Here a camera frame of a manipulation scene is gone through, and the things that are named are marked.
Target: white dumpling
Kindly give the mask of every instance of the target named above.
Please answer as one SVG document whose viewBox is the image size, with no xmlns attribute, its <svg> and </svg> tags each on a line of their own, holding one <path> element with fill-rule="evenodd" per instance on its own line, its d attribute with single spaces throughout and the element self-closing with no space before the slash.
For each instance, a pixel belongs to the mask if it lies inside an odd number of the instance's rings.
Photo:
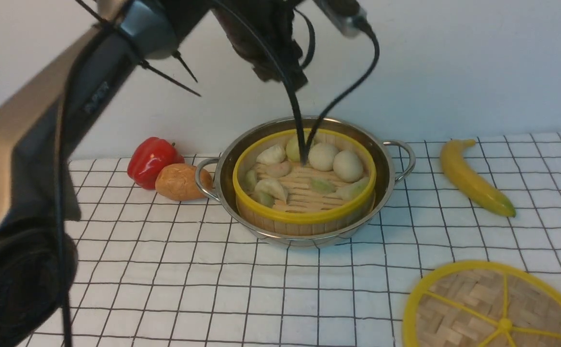
<svg viewBox="0 0 561 347">
<path fill-rule="evenodd" d="M 304 141 L 307 141 L 308 136 L 311 132 L 304 132 Z M 318 143 L 317 136 L 313 139 L 312 146 Z M 292 162 L 299 162 L 300 161 L 300 143 L 298 142 L 298 135 L 295 134 L 291 137 L 291 140 L 287 142 L 287 146 L 285 147 L 285 151 L 287 152 L 287 158 L 289 158 Z"/>
<path fill-rule="evenodd" d="M 254 191 L 254 187 L 257 185 L 257 172 L 255 170 L 250 170 L 244 176 L 242 182 L 242 189 L 248 194 Z"/>
<path fill-rule="evenodd" d="M 265 178 L 260 180 L 254 187 L 254 191 L 269 194 L 274 198 L 281 200 L 285 204 L 289 198 L 289 191 L 275 178 Z"/>
<path fill-rule="evenodd" d="M 272 208 L 272 206 L 274 206 L 273 196 L 263 193 L 262 191 L 254 192 L 254 194 L 251 195 L 251 198 L 265 207 Z"/>
<path fill-rule="evenodd" d="M 273 145 L 257 156 L 257 162 L 263 165 L 274 165 L 285 160 L 287 154 L 281 145 Z"/>
<path fill-rule="evenodd" d="M 317 143 L 308 154 L 308 161 L 314 169 L 319 171 L 331 171 L 334 157 L 338 154 L 338 148 L 329 143 Z"/>
<path fill-rule="evenodd" d="M 368 182 L 370 182 L 370 178 L 364 177 L 361 180 L 357 182 L 353 182 L 350 185 L 340 187 L 339 189 L 336 190 L 335 194 L 336 196 L 338 196 L 338 198 L 341 198 L 342 200 L 351 201 L 357 198 L 357 196 L 360 195 L 360 193 L 362 193 L 364 189 L 366 189 Z"/>
<path fill-rule="evenodd" d="M 326 180 L 325 178 L 319 178 L 319 177 L 311 178 L 310 187 L 311 190 L 321 195 L 334 193 L 336 191 L 336 186 L 332 182 Z"/>
<path fill-rule="evenodd" d="M 269 165 L 265 168 L 265 173 L 272 178 L 280 178 L 291 173 L 291 169 L 293 169 L 291 163 L 285 161 L 280 164 Z"/>
<path fill-rule="evenodd" d="M 334 174 L 341 180 L 353 183 L 364 174 L 364 166 L 357 154 L 352 151 L 342 151 L 334 157 Z"/>
</svg>

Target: bamboo lid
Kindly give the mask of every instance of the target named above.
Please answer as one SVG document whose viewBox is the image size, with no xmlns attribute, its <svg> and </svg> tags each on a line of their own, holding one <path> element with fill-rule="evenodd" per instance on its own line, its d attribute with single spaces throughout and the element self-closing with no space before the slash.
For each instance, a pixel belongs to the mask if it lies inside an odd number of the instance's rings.
<svg viewBox="0 0 561 347">
<path fill-rule="evenodd" d="M 406 347 L 561 347 L 561 294 L 513 267 L 456 262 L 420 281 L 402 329 Z"/>
</svg>

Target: potato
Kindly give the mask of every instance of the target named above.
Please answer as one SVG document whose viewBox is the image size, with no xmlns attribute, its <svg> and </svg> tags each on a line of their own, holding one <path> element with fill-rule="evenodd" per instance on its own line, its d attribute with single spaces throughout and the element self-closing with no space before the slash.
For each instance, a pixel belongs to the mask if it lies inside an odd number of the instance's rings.
<svg viewBox="0 0 561 347">
<path fill-rule="evenodd" d="M 194 182 L 195 170 L 196 167 L 188 164 L 171 164 L 164 167 L 156 179 L 156 191 L 174 201 L 205 198 Z M 201 182 L 207 189 L 212 189 L 212 175 L 205 169 L 201 170 Z"/>
</svg>

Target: pot handle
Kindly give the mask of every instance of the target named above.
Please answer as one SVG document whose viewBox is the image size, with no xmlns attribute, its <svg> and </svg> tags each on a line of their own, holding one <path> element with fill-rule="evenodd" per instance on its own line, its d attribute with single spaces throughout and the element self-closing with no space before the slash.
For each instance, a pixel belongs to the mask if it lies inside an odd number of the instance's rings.
<svg viewBox="0 0 561 347">
<path fill-rule="evenodd" d="M 402 180 L 407 178 L 411 172 L 413 172 L 413 169 L 415 169 L 415 152 L 413 152 L 410 145 L 398 140 L 384 141 L 383 145 L 400 147 L 409 154 L 409 164 L 407 165 L 407 168 L 395 178 L 395 184 L 399 184 Z"/>
<path fill-rule="evenodd" d="M 214 191 L 212 191 L 211 189 L 207 189 L 203 185 L 203 182 L 201 182 L 201 170 L 203 170 L 203 168 L 208 165 L 217 164 L 219 160 L 220 158 L 208 158 L 200 162 L 199 165 L 197 165 L 196 170 L 194 171 L 194 182 L 197 185 L 199 191 L 201 191 L 201 193 L 203 193 L 203 195 L 207 196 L 208 198 L 216 200 L 218 202 L 220 202 L 220 198 L 218 197 L 218 195 L 216 195 L 216 193 L 214 193 Z"/>
</svg>

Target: bamboo steamer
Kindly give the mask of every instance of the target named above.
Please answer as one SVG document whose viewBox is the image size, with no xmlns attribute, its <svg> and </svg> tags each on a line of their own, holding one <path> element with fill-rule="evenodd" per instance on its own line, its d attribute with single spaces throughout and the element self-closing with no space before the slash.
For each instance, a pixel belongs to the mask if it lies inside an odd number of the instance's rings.
<svg viewBox="0 0 561 347">
<path fill-rule="evenodd" d="M 413 290 L 402 330 L 406 347 L 561 347 L 561 294 L 513 267 L 456 262 Z"/>
<path fill-rule="evenodd" d="M 304 129 L 308 134 L 311 129 Z M 354 200 L 343 201 L 331 195 L 321 195 L 309 188 L 313 177 L 331 181 L 336 187 L 348 185 L 340 180 L 333 171 L 321 172 L 309 165 L 302 167 L 300 163 L 291 163 L 293 168 L 287 176 L 278 178 L 287 188 L 289 196 L 286 204 L 276 200 L 269 208 L 253 200 L 242 188 L 241 182 L 248 171 L 254 169 L 258 179 L 270 178 L 266 173 L 266 165 L 256 162 L 257 156 L 274 145 L 285 147 L 296 134 L 295 130 L 287 130 L 267 136 L 245 150 L 236 161 L 233 171 L 233 185 L 236 193 L 236 206 L 241 217 L 254 226 L 288 236 L 321 235 L 350 226 L 373 209 L 375 201 L 375 163 L 370 153 L 356 140 L 331 130 L 318 130 L 316 140 L 329 143 L 340 151 L 350 150 L 357 154 L 364 165 L 364 176 L 369 182 Z"/>
</svg>

